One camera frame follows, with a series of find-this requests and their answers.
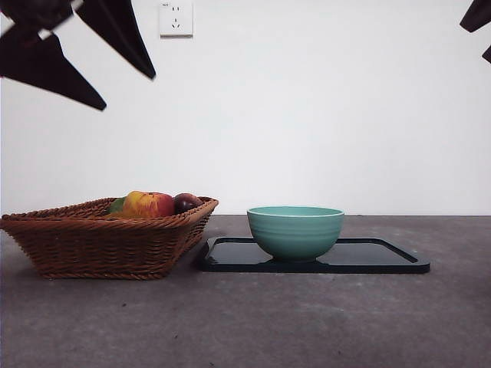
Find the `gray concrete floor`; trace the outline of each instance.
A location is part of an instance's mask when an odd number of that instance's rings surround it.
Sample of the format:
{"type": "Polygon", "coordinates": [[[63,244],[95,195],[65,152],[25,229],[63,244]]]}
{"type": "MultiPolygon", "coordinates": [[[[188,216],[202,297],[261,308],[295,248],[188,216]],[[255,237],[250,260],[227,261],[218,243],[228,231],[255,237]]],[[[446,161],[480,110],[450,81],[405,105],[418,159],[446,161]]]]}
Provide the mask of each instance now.
{"type": "MultiPolygon", "coordinates": [[[[249,235],[213,216],[204,240],[249,235]]],[[[491,218],[347,217],[341,236],[418,251],[429,274],[36,275],[2,236],[3,368],[491,366],[491,218]]]]}

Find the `black tray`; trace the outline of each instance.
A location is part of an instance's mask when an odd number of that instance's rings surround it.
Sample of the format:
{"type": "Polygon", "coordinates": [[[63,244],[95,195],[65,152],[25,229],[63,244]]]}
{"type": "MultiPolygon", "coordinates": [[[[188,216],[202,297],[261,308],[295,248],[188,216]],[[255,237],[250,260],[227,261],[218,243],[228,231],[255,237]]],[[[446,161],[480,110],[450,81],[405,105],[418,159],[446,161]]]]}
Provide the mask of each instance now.
{"type": "Polygon", "coordinates": [[[312,262],[272,259],[253,238],[211,238],[196,257],[202,271],[298,272],[329,274],[423,274],[430,262],[418,254],[376,238],[339,238],[312,262]]]}

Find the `bowl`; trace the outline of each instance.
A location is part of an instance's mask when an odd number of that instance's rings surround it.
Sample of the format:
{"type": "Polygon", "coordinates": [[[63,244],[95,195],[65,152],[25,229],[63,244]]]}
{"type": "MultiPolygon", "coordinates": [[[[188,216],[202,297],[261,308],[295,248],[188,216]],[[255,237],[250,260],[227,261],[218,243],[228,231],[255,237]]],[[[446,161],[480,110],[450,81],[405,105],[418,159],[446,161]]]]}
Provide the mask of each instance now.
{"type": "Polygon", "coordinates": [[[247,211],[252,236],[278,261],[314,261],[335,244],[344,212],[322,207],[274,206],[247,211]]]}

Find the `wicker basket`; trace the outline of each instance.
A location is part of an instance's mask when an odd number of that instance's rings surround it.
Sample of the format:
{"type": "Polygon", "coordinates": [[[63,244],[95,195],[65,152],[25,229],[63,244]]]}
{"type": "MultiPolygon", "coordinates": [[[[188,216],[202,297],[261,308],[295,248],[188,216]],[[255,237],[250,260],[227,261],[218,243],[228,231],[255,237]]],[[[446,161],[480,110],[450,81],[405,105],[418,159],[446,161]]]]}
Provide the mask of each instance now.
{"type": "Polygon", "coordinates": [[[200,198],[200,207],[155,219],[103,217],[115,198],[98,199],[3,215],[0,228],[44,278],[157,279],[202,238],[218,201],[200,198]]]}

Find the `electrical outlet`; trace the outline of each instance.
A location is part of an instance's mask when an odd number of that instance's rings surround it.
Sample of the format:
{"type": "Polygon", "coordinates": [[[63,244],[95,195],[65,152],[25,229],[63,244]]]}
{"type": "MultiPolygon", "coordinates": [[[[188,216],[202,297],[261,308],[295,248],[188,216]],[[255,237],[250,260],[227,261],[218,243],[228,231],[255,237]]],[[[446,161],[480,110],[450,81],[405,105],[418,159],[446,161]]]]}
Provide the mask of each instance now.
{"type": "Polygon", "coordinates": [[[193,3],[186,1],[160,4],[160,37],[193,36],[193,3]]]}

